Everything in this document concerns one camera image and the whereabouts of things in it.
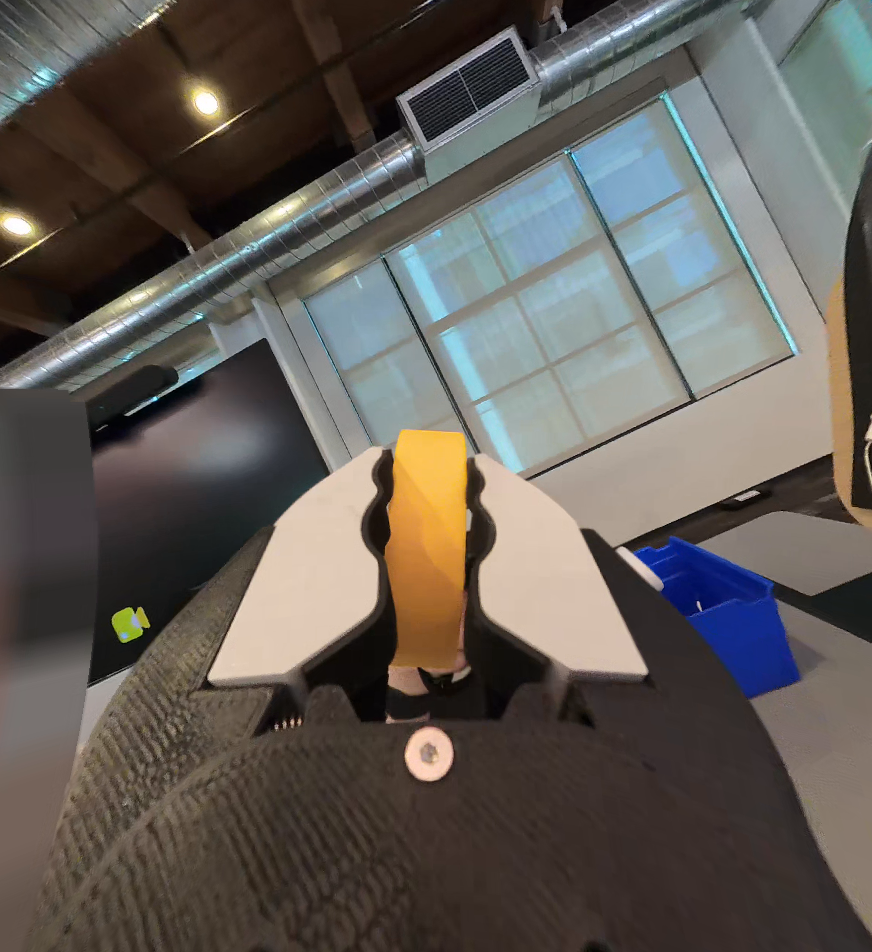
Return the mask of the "blue plastic bin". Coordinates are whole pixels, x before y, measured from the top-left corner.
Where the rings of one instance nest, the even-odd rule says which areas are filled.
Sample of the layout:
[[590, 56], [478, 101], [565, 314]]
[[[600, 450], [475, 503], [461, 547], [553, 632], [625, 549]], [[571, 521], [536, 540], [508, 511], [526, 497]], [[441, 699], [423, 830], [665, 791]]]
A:
[[661, 594], [698, 631], [747, 698], [799, 683], [771, 581], [675, 537], [633, 555], [659, 578]]

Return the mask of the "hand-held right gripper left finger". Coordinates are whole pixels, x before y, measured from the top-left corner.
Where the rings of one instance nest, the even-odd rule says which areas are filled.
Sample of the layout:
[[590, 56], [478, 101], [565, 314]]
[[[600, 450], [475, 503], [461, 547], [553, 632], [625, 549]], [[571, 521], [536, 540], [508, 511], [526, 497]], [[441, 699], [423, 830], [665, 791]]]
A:
[[396, 648], [382, 550], [392, 453], [370, 448], [276, 520], [207, 673], [213, 686], [367, 686]]

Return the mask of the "yellow masking tape roll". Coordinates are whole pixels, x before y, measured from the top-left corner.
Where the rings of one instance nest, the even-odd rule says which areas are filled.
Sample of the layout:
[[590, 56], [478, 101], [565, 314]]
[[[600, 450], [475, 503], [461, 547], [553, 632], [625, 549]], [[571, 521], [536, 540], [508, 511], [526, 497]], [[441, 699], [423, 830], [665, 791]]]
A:
[[466, 490], [461, 433], [400, 433], [384, 552], [396, 611], [396, 667], [448, 671], [456, 664], [465, 610]]

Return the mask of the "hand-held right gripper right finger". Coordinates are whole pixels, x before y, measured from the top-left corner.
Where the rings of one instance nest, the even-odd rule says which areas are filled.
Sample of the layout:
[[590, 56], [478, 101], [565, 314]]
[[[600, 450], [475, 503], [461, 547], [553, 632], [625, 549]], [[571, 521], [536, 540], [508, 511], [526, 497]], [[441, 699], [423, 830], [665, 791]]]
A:
[[642, 682], [648, 669], [581, 528], [484, 454], [469, 461], [467, 659], [493, 682]]

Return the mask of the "white air vent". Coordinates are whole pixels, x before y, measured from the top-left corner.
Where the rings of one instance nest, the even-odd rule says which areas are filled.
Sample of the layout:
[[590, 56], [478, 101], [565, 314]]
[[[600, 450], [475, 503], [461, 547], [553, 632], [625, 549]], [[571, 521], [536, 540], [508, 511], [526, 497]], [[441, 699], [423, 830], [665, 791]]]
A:
[[423, 153], [511, 106], [534, 115], [541, 80], [519, 31], [510, 26], [397, 97], [403, 124]]

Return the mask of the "black wall screen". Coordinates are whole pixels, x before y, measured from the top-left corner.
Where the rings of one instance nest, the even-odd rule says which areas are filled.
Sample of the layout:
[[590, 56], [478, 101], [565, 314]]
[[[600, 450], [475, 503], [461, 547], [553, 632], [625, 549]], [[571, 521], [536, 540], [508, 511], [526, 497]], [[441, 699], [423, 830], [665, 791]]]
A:
[[260, 340], [92, 435], [98, 601], [88, 684], [131, 667], [329, 469]]

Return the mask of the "long silver air duct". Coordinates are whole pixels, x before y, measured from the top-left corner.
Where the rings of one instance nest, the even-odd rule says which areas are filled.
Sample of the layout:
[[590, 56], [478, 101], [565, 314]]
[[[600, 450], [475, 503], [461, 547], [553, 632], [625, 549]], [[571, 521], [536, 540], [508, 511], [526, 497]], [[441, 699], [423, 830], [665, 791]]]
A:
[[403, 127], [0, 368], [0, 389], [96, 380], [426, 188], [765, 2], [615, 2], [532, 51], [527, 78], [431, 137]]

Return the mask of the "large gridded window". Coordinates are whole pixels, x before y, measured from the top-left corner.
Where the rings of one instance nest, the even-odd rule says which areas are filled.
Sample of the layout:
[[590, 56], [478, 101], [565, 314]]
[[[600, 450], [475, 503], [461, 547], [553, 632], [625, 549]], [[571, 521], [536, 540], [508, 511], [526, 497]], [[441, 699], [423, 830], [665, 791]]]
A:
[[798, 352], [668, 92], [302, 305], [372, 445], [527, 476]]

